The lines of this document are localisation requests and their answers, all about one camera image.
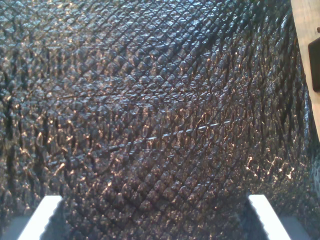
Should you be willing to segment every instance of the wooden edge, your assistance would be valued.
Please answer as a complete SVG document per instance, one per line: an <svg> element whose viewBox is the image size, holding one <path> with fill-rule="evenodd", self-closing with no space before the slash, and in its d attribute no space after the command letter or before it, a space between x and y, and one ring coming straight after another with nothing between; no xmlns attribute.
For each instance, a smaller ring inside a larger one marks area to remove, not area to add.
<svg viewBox="0 0 320 240"><path fill-rule="evenodd" d="M320 38L317 31L320 27L320 0L291 0L291 5L316 131L320 137L320 93L313 90L308 51L309 43Z"/></svg>

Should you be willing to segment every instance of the white plastic piece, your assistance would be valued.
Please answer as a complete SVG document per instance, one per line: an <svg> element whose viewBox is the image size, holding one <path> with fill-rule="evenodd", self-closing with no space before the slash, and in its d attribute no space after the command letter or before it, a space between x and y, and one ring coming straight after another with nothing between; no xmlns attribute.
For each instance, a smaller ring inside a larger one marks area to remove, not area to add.
<svg viewBox="0 0 320 240"><path fill-rule="evenodd" d="M248 198L269 240L291 240L265 195L250 195Z"/></svg>
<svg viewBox="0 0 320 240"><path fill-rule="evenodd" d="M40 240L50 217L55 214L61 202L61 196L45 196L23 229L18 240Z"/></svg>

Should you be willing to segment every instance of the glossy black material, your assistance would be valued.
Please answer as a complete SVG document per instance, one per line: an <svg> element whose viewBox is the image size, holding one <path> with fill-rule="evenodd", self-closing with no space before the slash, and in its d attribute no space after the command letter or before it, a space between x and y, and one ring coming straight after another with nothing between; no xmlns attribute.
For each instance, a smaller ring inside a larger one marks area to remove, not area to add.
<svg viewBox="0 0 320 240"><path fill-rule="evenodd" d="M250 190L320 236L290 0L3 0L0 25L0 231L61 194L70 239L241 240Z"/></svg>

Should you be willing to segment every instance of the black rectangle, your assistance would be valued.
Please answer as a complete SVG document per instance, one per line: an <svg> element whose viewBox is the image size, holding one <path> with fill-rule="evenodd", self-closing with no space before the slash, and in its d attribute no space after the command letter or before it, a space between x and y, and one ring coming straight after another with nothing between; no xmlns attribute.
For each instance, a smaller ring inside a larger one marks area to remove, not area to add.
<svg viewBox="0 0 320 240"><path fill-rule="evenodd" d="M312 88L320 92L320 38L309 43L309 58L312 77Z"/></svg>

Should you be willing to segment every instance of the black leather surface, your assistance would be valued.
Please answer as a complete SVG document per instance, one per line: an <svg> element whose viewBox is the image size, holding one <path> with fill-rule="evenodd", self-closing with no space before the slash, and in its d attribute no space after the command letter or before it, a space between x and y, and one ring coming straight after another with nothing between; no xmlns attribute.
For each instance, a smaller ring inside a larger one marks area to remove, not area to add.
<svg viewBox="0 0 320 240"><path fill-rule="evenodd" d="M61 194L70 239L242 239L251 191L320 236L290 1L5 0L0 21L0 232Z"/></svg>

